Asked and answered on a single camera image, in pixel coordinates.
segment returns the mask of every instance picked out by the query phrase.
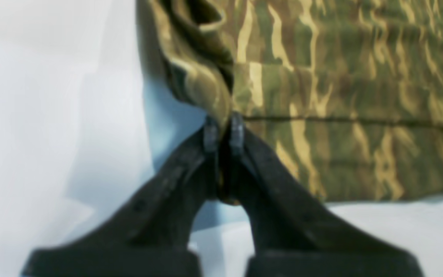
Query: white surface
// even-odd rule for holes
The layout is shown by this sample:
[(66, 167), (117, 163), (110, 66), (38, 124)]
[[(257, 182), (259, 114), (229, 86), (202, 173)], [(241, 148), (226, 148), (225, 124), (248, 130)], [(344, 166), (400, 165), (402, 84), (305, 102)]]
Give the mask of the white surface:
[[(148, 51), (140, 65), (134, 17), (133, 0), (0, 0), (0, 277), (97, 226), (202, 123), (144, 66)], [(443, 277), (443, 201), (333, 210)], [(246, 220), (210, 212), (214, 224)], [(240, 276), (253, 251), (246, 223), (196, 232), (191, 248), (207, 277)]]

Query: camouflage fabric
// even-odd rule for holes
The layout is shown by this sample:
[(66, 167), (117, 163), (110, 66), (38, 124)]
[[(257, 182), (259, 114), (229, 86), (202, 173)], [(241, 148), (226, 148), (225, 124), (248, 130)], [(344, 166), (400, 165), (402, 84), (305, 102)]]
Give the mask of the camouflage fabric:
[(314, 195), (443, 193), (443, 0), (150, 4), (175, 96), (241, 112)]

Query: black clamp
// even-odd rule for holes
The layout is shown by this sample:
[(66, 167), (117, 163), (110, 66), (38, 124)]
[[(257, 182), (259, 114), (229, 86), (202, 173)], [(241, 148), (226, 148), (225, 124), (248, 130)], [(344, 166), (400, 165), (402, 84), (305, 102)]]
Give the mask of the black clamp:
[(207, 156), (214, 159), (217, 197), (228, 205), (240, 205), (233, 195), (238, 183), (240, 160), (244, 154), (244, 119), (238, 112), (232, 114), (228, 132), (218, 143), (220, 129), (216, 121), (207, 117), (203, 127), (203, 145)]

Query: clamp jaw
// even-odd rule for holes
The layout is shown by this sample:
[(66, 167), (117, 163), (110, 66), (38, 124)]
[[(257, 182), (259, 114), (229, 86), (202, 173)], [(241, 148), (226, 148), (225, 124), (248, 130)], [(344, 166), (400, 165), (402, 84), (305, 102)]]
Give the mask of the clamp jaw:
[(207, 199), (241, 204), (255, 256), (246, 277), (422, 277), (408, 252), (329, 212), (239, 114), (221, 143), (211, 119), (100, 228), (32, 253), (26, 277), (201, 277), (187, 249)]

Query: camouflage garment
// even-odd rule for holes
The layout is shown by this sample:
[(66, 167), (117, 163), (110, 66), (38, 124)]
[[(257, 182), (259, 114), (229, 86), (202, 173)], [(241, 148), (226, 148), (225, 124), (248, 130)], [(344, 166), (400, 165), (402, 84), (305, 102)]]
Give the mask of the camouflage garment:
[(325, 201), (443, 194), (443, 0), (150, 0), (175, 96)]

